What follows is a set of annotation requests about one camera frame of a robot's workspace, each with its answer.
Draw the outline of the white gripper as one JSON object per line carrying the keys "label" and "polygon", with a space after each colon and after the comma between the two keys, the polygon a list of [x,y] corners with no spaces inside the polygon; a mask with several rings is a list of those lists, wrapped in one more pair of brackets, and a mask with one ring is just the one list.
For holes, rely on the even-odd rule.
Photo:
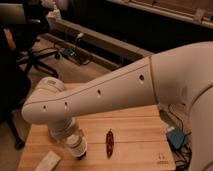
{"label": "white gripper", "polygon": [[65,142],[79,129],[76,118],[63,119],[48,125],[50,136],[57,142]]}

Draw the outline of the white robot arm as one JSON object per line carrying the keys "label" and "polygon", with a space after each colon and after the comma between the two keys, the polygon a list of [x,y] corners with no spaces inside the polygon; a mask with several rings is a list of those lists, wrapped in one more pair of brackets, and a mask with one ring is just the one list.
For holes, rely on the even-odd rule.
{"label": "white robot arm", "polygon": [[22,107],[23,118],[55,136],[72,133],[75,116],[157,103],[183,103],[190,119],[189,171],[213,171],[213,41],[144,57],[73,89],[54,77],[40,80]]}

